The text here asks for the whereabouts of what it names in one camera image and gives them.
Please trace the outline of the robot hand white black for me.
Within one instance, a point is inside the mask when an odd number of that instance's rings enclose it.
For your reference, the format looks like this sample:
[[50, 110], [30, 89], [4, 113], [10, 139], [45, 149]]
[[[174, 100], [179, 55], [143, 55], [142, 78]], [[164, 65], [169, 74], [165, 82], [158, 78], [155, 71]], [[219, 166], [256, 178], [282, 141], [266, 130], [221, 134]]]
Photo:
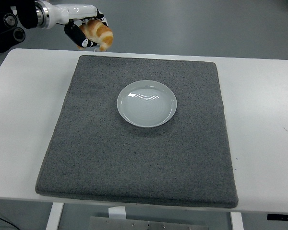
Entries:
[[79, 49], [99, 45], [106, 51], [113, 42], [113, 32], [104, 14], [93, 5], [48, 4], [45, 11], [45, 28], [64, 25], [66, 35]]

